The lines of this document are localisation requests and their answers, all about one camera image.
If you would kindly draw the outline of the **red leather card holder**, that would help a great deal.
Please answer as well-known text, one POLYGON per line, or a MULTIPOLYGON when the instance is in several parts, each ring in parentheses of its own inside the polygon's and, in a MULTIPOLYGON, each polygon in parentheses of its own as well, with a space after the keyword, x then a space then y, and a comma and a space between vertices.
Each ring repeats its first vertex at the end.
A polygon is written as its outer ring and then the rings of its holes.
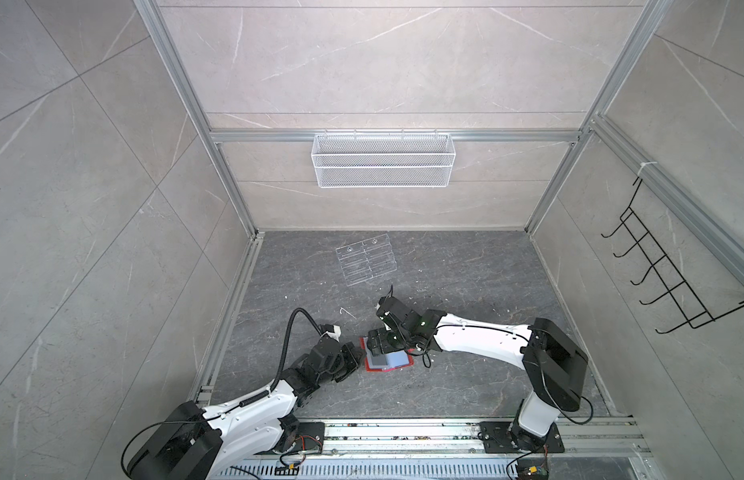
POLYGON ((414 358, 406 351, 373 355, 367 345, 367 337, 361 337, 361 346, 366 353, 364 365, 368 372, 391 372, 414 365, 414 358))

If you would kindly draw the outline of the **clear acrylic organizer tray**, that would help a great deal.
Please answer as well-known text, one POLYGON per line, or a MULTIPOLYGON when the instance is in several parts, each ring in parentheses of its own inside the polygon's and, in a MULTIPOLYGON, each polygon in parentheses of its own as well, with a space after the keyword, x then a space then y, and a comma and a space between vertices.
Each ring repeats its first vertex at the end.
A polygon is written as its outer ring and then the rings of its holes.
POLYGON ((357 241, 335 250, 347 286, 354 286, 397 270, 388 233, 357 241))

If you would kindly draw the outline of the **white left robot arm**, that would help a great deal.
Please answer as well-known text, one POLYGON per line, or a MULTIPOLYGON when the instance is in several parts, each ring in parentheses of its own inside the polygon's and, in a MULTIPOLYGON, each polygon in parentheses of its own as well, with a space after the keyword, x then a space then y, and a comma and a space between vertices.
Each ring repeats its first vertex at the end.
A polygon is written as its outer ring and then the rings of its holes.
POLYGON ((342 382, 363 362, 353 343, 322 335, 307 354, 277 373, 275 381, 235 400, 199 407, 187 401, 162 421, 131 459, 120 460, 130 479, 207 479, 244 458, 294 444, 294 410, 322 384, 342 382))

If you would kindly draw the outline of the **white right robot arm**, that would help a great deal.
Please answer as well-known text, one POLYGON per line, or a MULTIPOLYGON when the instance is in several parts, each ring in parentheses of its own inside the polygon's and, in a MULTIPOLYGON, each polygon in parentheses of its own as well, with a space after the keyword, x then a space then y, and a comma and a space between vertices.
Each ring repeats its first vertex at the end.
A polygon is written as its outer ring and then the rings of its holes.
POLYGON ((509 436, 519 449, 533 450, 559 417, 580 409, 589 358, 553 321, 527 325, 469 320, 441 310, 420 314, 392 295, 377 306, 382 328, 368 332, 374 356, 404 351, 428 358, 432 351, 462 352, 499 360, 524 370, 532 392, 522 402, 509 436))

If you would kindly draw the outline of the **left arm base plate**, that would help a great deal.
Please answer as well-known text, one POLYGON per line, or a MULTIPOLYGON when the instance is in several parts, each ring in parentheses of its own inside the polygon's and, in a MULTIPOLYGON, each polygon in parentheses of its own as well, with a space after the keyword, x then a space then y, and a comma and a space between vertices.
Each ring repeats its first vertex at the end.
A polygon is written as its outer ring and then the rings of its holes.
POLYGON ((291 451, 322 453, 326 424, 319 421, 297 422, 283 427, 281 438, 273 450, 279 454, 291 451))

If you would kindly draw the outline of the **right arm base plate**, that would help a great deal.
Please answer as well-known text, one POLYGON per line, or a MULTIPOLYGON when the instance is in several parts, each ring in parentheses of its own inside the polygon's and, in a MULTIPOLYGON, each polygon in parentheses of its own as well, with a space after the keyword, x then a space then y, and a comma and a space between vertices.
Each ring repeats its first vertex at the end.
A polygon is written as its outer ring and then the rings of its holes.
POLYGON ((565 452, 556 424, 550 426, 546 435, 539 437, 522 429, 516 422, 483 421, 479 423, 478 438, 487 454, 565 452))

